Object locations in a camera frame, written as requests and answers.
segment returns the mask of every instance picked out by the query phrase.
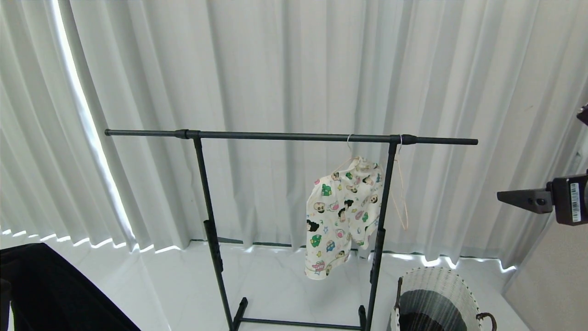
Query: white sticker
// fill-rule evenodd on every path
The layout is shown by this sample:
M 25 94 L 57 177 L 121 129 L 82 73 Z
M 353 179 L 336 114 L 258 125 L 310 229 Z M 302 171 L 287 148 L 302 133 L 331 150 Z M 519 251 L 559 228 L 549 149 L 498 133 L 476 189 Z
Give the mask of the white sticker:
M 580 184 L 570 184 L 570 200 L 572 201 L 572 222 L 580 221 Z

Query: woven basket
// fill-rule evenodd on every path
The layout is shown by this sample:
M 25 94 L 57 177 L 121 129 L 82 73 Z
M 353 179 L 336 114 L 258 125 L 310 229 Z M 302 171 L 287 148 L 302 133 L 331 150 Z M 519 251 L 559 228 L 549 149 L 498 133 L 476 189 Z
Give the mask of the woven basket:
M 454 271 L 445 268 L 413 269 L 398 279 L 396 304 L 389 330 L 473 331 L 483 330 L 481 319 L 496 320 L 480 313 L 473 293 Z

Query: black metal clothes rack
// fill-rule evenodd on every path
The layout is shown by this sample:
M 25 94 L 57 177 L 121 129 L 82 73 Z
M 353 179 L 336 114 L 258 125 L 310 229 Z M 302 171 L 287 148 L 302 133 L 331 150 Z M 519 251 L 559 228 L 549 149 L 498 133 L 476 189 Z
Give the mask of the black metal clothes rack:
M 220 298 L 222 299 L 223 308 L 225 310 L 226 321 L 229 326 L 229 331 L 238 331 L 239 326 L 243 322 L 250 323 L 264 323 L 273 325 L 294 325 L 294 326 L 309 326 L 321 327 L 326 329 L 343 329 L 343 330 L 361 330 L 370 331 L 373 319 L 374 304 L 376 302 L 377 281 L 380 273 L 380 265 L 382 262 L 382 251 L 384 245 L 384 236 L 386 230 L 384 229 L 384 220 L 386 216 L 386 208 L 388 203 L 388 195 L 390 193 L 390 181 L 392 179 L 392 168 L 394 165 L 394 156 L 396 154 L 396 147 L 399 144 L 448 144 L 448 145 L 477 145 L 477 139 L 460 139 L 460 138 L 430 138 L 430 137 L 416 137 L 414 135 L 363 135 L 363 134 L 307 134 L 307 133 L 251 133 L 251 132 L 217 132 L 217 131 L 198 131 L 198 130 L 176 130 L 176 131 L 139 131 L 139 130 L 110 130 L 106 129 L 104 133 L 107 136 L 111 135 L 132 135 L 141 137 L 176 137 L 180 139 L 192 139 L 194 141 L 194 148 L 196 149 L 196 157 L 198 159 L 198 168 L 202 180 L 202 189 L 204 191 L 204 200 L 206 203 L 206 212 L 208 219 L 204 221 L 204 228 L 206 231 L 206 238 L 209 243 L 209 249 L 212 257 L 212 264 L 215 269 L 216 281 L 218 282 L 220 290 Z M 309 323 L 296 322 L 287 320 L 269 320 L 257 319 L 251 317 L 244 317 L 245 309 L 248 305 L 248 300 L 244 297 L 239 304 L 235 317 L 230 313 L 229 300 L 227 299 L 225 283 L 222 278 L 223 264 L 221 259 L 221 251 L 219 247 L 218 236 L 216 235 L 215 216 L 212 208 L 211 192 L 208 186 L 208 176 L 206 175 L 206 167 L 204 163 L 204 154 L 202 152 L 203 138 L 218 138 L 218 139 L 250 139 L 250 140 L 296 140 L 296 141 L 355 141 L 361 143 L 388 143 L 388 159 L 386 166 L 386 178 L 384 180 L 384 191 L 382 193 L 382 208 L 380 209 L 380 220 L 377 228 L 376 247 L 374 250 L 372 269 L 370 271 L 370 295 L 367 306 L 367 315 L 363 305 L 359 306 L 359 326 L 351 325 L 334 325 L 324 323 Z

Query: wire hanger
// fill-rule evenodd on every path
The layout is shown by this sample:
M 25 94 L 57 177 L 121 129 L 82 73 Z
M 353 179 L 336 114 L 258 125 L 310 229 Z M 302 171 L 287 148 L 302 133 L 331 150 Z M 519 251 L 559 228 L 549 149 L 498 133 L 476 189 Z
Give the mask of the wire hanger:
M 406 199 L 404 195 L 404 181 L 402 180 L 402 167 L 400 166 L 400 160 L 397 157 L 400 156 L 400 151 L 402 150 L 402 135 L 400 135 L 400 147 L 398 148 L 398 153 L 394 155 L 394 162 L 398 163 L 398 173 L 400 174 L 400 193 L 402 198 L 402 203 L 405 205 L 405 215 L 406 215 L 406 225 L 402 221 L 402 216 L 400 215 L 400 210 L 398 209 L 398 205 L 396 204 L 396 199 L 394 199 L 394 191 L 390 190 L 390 194 L 392 195 L 392 202 L 394 202 L 394 207 L 396 208 L 396 212 L 398 213 L 398 219 L 402 224 L 402 228 L 406 231 L 408 230 L 408 207 L 406 207 Z
M 337 167 L 337 169 L 335 169 L 335 170 L 333 171 L 333 173 L 336 173 L 336 172 L 337 172 L 339 169 L 341 169 L 341 167 L 343 167 L 343 166 L 344 166 L 344 165 L 345 165 L 347 162 L 349 162 L 349 161 L 351 161 L 351 160 L 353 159 L 353 151 L 351 150 L 351 145 L 349 144 L 349 139 L 351 138 L 351 135 L 352 135 L 352 134 L 350 134 L 350 135 L 347 137 L 347 148 L 349 148 L 349 155 L 350 155 L 350 157 L 349 157 L 347 160 L 345 160 L 345 162 L 343 162 L 343 163 L 342 163 L 340 166 L 338 166 L 338 167 Z

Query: tile floor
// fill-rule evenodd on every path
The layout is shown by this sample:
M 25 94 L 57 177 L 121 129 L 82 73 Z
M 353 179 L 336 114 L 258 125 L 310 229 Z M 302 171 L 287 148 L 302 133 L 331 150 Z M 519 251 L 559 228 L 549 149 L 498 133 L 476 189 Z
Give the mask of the tile floor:
M 39 237 L 0 236 L 0 247 L 39 242 Z M 93 281 L 142 330 L 226 330 L 225 315 L 206 243 L 193 242 L 186 250 L 155 253 L 114 249 L 112 243 L 92 248 L 72 247 L 71 241 L 45 241 Z M 304 250 L 223 244 L 226 291 L 232 313 L 241 298 L 249 299 L 247 317 L 358 325 L 358 307 L 369 298 L 371 261 L 354 253 L 327 280 L 303 274 Z M 444 258 L 438 263 L 449 267 Z M 386 330 L 396 297 L 398 277 L 423 266 L 421 256 L 386 254 L 378 286 L 372 330 Z M 506 303 L 502 287 L 513 271 L 504 272 L 496 260 L 461 259 L 459 274 L 468 282 L 483 311 L 496 316 L 499 329 L 528 328 Z M 489 330 L 489 323 L 484 324 Z M 324 330 L 296 326 L 243 323 L 240 330 Z

